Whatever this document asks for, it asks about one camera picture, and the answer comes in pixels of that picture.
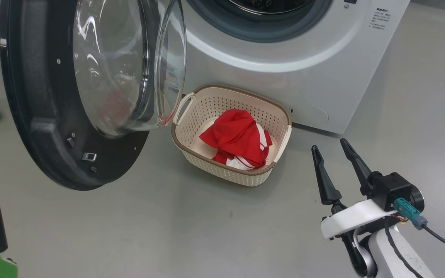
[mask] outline washing machine opening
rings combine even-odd
[[[307,32],[332,0],[187,0],[212,26],[249,42],[282,42]]]
[[[255,14],[282,14],[301,8],[312,0],[229,0],[241,9]]]

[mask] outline red and white garment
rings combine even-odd
[[[265,166],[272,145],[269,132],[249,112],[238,109],[224,112],[200,139],[217,148],[212,160],[245,171]]]

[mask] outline teal connector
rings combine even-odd
[[[394,209],[411,221],[420,216],[420,212],[404,198],[398,198],[394,201]]]

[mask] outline washing machine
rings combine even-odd
[[[2,76],[35,163],[60,185],[93,190],[125,174],[149,130],[206,83],[250,89],[296,123],[344,132],[407,4],[2,0]]]
[[[183,0],[184,92],[205,83],[274,99],[343,134],[409,0]]]

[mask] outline robotic arm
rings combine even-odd
[[[360,277],[433,278],[396,228],[397,223],[408,220],[404,214],[410,216],[418,229],[426,225],[425,218],[419,216],[425,207],[420,190],[398,173],[383,176],[380,172],[372,172],[346,139],[341,139],[341,146],[353,164],[360,180],[360,192],[367,200],[349,208],[341,204],[341,193],[334,188],[323,157],[317,146],[313,146],[320,200],[323,205],[332,205],[332,215],[324,217],[320,223],[324,237],[343,241],[353,269]]]

